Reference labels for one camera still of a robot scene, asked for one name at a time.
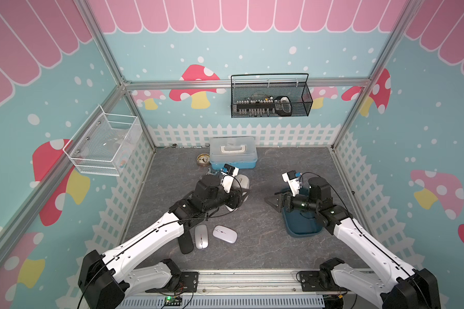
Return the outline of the white mouse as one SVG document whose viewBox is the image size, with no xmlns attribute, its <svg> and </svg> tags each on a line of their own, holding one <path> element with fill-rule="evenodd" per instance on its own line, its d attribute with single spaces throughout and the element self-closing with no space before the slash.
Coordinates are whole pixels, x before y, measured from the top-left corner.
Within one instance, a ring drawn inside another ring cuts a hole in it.
<svg viewBox="0 0 464 309">
<path fill-rule="evenodd" d="M 213 230 L 213 233 L 212 235 L 217 238 L 217 239 L 220 239 L 226 243 L 230 243 L 230 244 L 234 244 L 236 241 L 237 241 L 237 238 L 238 238 L 238 234 L 237 232 L 235 232 L 234 230 L 228 228 L 228 227 L 225 227 L 225 226 L 221 226 L 221 225 L 217 225 L 214 230 Z"/>
<path fill-rule="evenodd" d="M 250 191 L 250 180 L 245 175 L 237 175 L 231 189 L 239 189 L 242 192 Z"/>
</svg>

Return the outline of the silver mouse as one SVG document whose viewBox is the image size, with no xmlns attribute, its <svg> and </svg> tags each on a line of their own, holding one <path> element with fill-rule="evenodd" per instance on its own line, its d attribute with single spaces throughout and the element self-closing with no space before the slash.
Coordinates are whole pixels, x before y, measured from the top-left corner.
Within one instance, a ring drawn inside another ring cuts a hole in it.
<svg viewBox="0 0 464 309">
<path fill-rule="evenodd" d="M 195 246 L 198 250 L 207 248 L 209 245 L 208 228 L 206 225 L 197 225 L 195 228 Z"/>
</svg>

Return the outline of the black mouse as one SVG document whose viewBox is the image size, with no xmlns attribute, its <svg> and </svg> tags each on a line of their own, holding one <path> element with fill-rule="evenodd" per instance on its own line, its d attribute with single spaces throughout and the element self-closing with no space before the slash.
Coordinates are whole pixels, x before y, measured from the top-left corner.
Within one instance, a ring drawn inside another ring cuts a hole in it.
<svg viewBox="0 0 464 309">
<path fill-rule="evenodd" d="M 189 254 L 193 251 L 193 238 L 189 230 L 185 231 L 183 235 L 178 237 L 178 244 L 182 254 Z"/>
</svg>

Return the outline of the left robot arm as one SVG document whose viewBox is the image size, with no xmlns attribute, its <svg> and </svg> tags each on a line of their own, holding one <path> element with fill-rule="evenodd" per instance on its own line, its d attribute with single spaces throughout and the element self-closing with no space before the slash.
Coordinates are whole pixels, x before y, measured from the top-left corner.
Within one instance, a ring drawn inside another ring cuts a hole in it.
<svg viewBox="0 0 464 309">
<path fill-rule="evenodd" d="M 146 292 L 180 290 L 181 270 L 171 259 L 148 269 L 138 266 L 165 244 L 177 239 L 185 254 L 193 248 L 192 228 L 215 217 L 221 207 L 238 209 L 247 198 L 245 175 L 205 175 L 194 191 L 176 201 L 143 232 L 104 253 L 89 252 L 82 261 L 78 286 L 89 308 L 116 308 L 126 297 Z"/>
</svg>

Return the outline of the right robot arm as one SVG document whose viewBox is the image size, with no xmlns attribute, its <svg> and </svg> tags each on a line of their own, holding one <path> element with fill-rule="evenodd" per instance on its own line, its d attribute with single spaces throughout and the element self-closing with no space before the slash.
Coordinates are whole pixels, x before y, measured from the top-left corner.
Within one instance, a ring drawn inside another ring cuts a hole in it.
<svg viewBox="0 0 464 309">
<path fill-rule="evenodd" d="M 320 271 L 326 280 L 354 292 L 378 308 L 440 308 L 438 280 L 427 269 L 418 270 L 370 235 L 345 205 L 337 205 L 336 192 L 324 178 L 313 175 L 303 194 L 303 176 L 283 174 L 289 187 L 265 202 L 278 212 L 309 212 L 317 225 L 345 243 L 370 269 L 364 274 L 338 258 L 326 261 Z"/>
</svg>

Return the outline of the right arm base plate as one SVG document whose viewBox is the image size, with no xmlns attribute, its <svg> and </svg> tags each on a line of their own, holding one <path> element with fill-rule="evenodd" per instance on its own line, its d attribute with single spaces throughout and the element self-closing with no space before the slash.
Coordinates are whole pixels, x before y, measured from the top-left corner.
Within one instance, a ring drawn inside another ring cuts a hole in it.
<svg viewBox="0 0 464 309">
<path fill-rule="evenodd" d="M 323 292 L 333 288 L 331 277 L 325 270 L 297 272 L 296 280 L 300 283 L 303 292 Z"/>
</svg>

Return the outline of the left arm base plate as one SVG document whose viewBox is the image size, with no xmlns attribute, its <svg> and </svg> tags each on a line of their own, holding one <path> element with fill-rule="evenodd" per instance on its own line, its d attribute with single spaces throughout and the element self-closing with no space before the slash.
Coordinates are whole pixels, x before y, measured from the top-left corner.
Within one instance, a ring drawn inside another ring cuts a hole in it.
<svg viewBox="0 0 464 309">
<path fill-rule="evenodd" d="M 155 288 L 153 291 L 164 294 L 197 292 L 198 279 L 199 272 L 182 272 L 172 275 L 170 281 L 164 287 Z"/>
</svg>

